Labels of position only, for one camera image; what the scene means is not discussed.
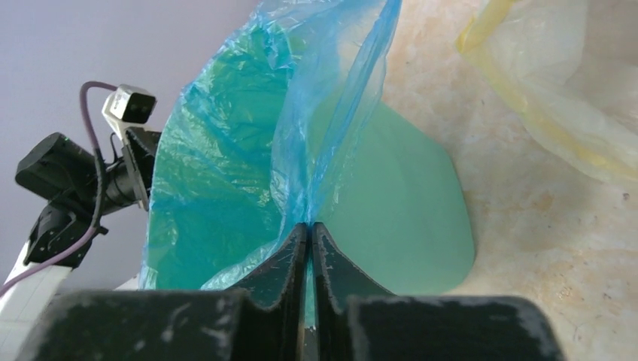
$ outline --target marble floor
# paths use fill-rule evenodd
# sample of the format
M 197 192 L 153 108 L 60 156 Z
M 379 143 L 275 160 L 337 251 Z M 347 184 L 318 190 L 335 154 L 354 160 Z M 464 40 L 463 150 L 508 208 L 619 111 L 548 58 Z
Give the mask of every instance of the marble floor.
M 451 154 L 477 246 L 452 294 L 518 295 L 569 359 L 638 354 L 638 194 L 540 147 L 453 43 L 479 0 L 404 0 L 384 100 Z

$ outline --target gray wall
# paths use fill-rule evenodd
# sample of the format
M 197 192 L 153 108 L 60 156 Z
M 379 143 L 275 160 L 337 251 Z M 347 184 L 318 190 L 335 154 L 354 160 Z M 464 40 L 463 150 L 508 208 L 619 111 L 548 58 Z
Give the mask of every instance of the gray wall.
M 180 88 L 248 18 L 257 0 L 5 0 L 0 11 L 0 281 L 45 206 L 18 187 L 18 161 L 42 138 L 62 132 L 89 149 L 77 91 L 87 80 L 150 90 L 161 129 Z M 110 129 L 99 111 L 107 93 L 91 90 L 90 110 L 105 156 Z M 63 285 L 113 288 L 139 268 L 146 213 L 107 216 L 83 265 Z

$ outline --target yellow bag edge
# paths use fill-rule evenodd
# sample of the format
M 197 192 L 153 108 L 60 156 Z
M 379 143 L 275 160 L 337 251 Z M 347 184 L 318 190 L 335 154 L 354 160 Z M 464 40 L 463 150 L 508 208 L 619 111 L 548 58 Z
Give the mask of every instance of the yellow bag edge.
M 500 98 L 513 111 L 521 115 L 527 131 L 545 149 L 556 153 L 581 172 L 599 181 L 635 188 L 638 186 L 638 169 L 631 168 L 618 159 L 604 156 L 581 144 L 577 138 L 548 116 L 529 94 L 508 79 L 484 46 L 485 41 L 507 17 L 516 1 L 489 1 L 478 17 L 473 17 L 458 36 L 455 42 L 458 52 L 468 63 L 478 68 Z

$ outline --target blue plastic bag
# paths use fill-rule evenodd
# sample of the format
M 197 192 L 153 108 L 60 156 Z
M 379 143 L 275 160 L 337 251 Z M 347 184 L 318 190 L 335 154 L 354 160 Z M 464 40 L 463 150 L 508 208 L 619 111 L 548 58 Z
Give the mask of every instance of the blue plastic bag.
M 164 129 L 141 288 L 227 288 L 295 223 L 330 213 L 381 97 L 400 7 L 266 0 L 226 41 Z

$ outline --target plastic bag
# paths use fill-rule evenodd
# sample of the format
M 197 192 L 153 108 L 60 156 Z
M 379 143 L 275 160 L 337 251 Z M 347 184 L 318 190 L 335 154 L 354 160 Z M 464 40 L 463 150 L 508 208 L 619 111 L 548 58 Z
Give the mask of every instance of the plastic bag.
M 225 289 L 315 221 L 391 292 L 464 279 L 474 247 L 451 160 L 379 101 L 400 7 L 266 1 L 229 38 L 163 131 L 141 288 Z
M 457 48 L 543 147 L 636 189 L 636 19 L 636 0 L 491 0 Z

